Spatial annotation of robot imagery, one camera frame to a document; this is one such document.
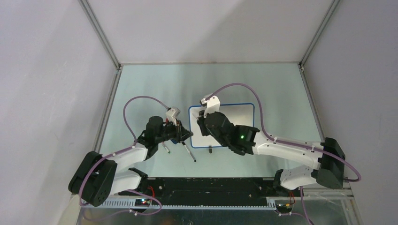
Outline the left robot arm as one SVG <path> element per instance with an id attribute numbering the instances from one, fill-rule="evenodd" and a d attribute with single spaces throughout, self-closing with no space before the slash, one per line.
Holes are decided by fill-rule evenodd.
<path id="1" fill-rule="evenodd" d="M 192 136 L 193 132 L 180 120 L 173 123 L 152 116 L 132 146 L 106 156 L 95 151 L 87 153 L 70 180 L 68 190 L 94 207 L 100 206 L 110 195 L 128 189 L 143 195 L 148 191 L 148 182 L 133 164 L 154 156 L 163 142 L 183 143 Z"/>

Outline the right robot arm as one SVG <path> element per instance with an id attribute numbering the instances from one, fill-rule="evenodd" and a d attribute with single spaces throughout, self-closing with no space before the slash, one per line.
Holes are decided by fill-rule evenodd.
<path id="1" fill-rule="evenodd" d="M 312 184 L 329 189 L 343 188 L 345 154 L 333 138 L 323 142 L 301 142 L 272 137 L 256 127 L 235 125 L 221 112 L 205 114 L 204 110 L 199 111 L 197 124 L 203 136 L 213 137 L 238 155 L 267 155 L 300 163 L 296 168 L 276 172 L 273 190 L 279 196 Z"/>

